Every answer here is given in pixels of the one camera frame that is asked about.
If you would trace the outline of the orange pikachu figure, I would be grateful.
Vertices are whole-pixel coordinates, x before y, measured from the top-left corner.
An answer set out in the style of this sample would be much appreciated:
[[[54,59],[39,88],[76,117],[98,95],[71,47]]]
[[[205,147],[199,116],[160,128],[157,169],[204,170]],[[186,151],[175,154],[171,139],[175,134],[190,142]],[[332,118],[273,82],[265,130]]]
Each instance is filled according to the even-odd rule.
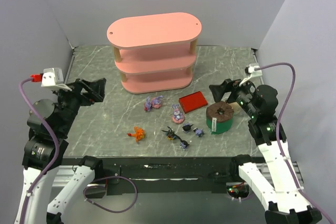
[[[145,131],[142,128],[135,126],[134,133],[127,133],[127,136],[134,137],[135,141],[138,143],[145,138]]]

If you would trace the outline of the black winged pikachu figure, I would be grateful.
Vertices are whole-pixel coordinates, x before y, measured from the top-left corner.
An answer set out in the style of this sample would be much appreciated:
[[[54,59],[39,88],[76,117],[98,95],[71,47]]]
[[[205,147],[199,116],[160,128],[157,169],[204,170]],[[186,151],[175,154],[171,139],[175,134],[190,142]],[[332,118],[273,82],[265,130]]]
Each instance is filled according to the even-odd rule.
[[[180,137],[178,135],[175,134],[175,132],[168,126],[167,127],[168,130],[162,130],[162,132],[165,133],[166,137],[169,139],[169,140],[175,140],[175,139],[179,139],[180,140]]]

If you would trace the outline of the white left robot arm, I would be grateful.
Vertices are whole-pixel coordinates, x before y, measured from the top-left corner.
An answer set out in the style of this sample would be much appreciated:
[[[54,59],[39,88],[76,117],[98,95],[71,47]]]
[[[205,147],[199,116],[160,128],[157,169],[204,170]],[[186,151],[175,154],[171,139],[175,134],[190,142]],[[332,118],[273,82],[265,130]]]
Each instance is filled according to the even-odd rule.
[[[19,84],[19,90],[30,108],[30,116],[22,162],[23,190],[15,223],[66,223],[73,204],[85,187],[103,174],[102,160],[85,156],[60,193],[53,200],[49,199],[68,147],[66,139],[78,111],[82,106],[104,100],[107,80],[76,79],[64,89],[53,88],[57,102],[42,99],[30,103],[23,85],[43,80],[46,80],[45,76],[34,74]]]

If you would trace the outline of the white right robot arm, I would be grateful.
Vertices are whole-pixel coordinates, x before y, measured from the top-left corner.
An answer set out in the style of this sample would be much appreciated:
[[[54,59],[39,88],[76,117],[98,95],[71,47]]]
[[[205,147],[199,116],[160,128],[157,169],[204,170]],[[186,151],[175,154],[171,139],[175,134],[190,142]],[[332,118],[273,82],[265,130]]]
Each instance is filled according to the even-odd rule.
[[[293,170],[287,138],[275,116],[277,90],[269,85],[256,87],[252,82],[226,79],[209,89],[215,102],[229,93],[228,103],[237,102],[249,116],[248,128],[262,153],[271,181],[268,181],[249,155],[232,158],[230,174],[250,186],[265,209],[266,223],[318,223],[321,211],[300,193],[298,177]]]

